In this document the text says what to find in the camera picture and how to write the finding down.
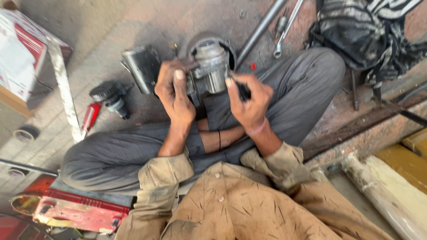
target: combination wrench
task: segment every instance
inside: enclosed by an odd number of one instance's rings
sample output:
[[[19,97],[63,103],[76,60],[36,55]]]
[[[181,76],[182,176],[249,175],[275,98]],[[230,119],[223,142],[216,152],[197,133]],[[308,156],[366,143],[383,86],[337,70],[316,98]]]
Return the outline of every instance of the combination wrench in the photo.
[[[283,40],[285,40],[285,37],[286,37],[286,35],[288,34],[288,31],[289,31],[289,28],[291,28],[292,22],[294,21],[295,16],[298,13],[299,8],[301,7],[303,1],[304,0],[298,0],[298,2],[296,3],[295,8],[292,11],[291,17],[289,18],[289,22],[286,25],[286,28],[283,31],[282,35],[280,36],[279,42],[277,43],[276,49],[274,50],[274,53],[273,53],[273,56],[275,58],[277,58],[277,59],[282,56],[282,43],[283,43]]]

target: shirt cuff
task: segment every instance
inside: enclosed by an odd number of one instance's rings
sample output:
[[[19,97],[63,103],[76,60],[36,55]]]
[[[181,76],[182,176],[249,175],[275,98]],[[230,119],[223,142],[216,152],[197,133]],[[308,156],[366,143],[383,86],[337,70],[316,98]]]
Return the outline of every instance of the shirt cuff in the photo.
[[[185,148],[184,153],[177,156],[150,159],[139,170],[138,178],[142,190],[151,190],[179,184],[193,175],[193,163]]]

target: shirt sleeve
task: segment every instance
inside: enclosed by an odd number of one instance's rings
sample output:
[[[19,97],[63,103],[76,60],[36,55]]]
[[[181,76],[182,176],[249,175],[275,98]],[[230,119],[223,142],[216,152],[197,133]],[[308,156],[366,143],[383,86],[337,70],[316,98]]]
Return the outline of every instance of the shirt sleeve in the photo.
[[[160,239],[172,216],[179,183],[193,175],[187,149],[178,156],[148,161],[138,174],[141,190],[137,202],[120,225],[115,240]]]
[[[302,182],[313,180],[303,160],[302,149],[285,142],[270,156],[261,157],[257,149],[253,148],[240,157],[243,166],[266,174],[278,190],[286,193]]]

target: wire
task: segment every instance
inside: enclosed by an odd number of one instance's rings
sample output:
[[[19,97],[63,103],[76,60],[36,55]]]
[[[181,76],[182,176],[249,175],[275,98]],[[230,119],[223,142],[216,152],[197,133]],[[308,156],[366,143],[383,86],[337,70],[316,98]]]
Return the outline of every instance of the wire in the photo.
[[[13,217],[15,219],[18,219],[21,222],[24,222],[24,223],[26,223],[28,225],[31,225],[35,230],[44,233],[44,235],[46,235],[46,237],[48,237],[50,240],[56,240],[55,238],[53,238],[52,236],[50,236],[49,233],[47,233],[45,230],[41,229],[39,226],[37,226],[37,224],[35,224],[35,223],[31,222],[31,221],[28,221],[26,219],[17,217],[15,215],[6,214],[6,213],[0,213],[0,217]]]

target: dirty shirt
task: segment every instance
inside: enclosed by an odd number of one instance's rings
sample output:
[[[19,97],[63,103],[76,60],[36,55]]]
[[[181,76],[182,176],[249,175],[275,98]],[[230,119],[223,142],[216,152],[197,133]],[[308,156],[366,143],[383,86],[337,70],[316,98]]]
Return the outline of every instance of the dirty shirt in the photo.
[[[300,148],[283,143],[264,158],[251,149],[240,160],[212,165],[178,205],[179,183],[194,175],[188,151],[151,159],[116,240],[392,240],[332,185],[312,181]]]

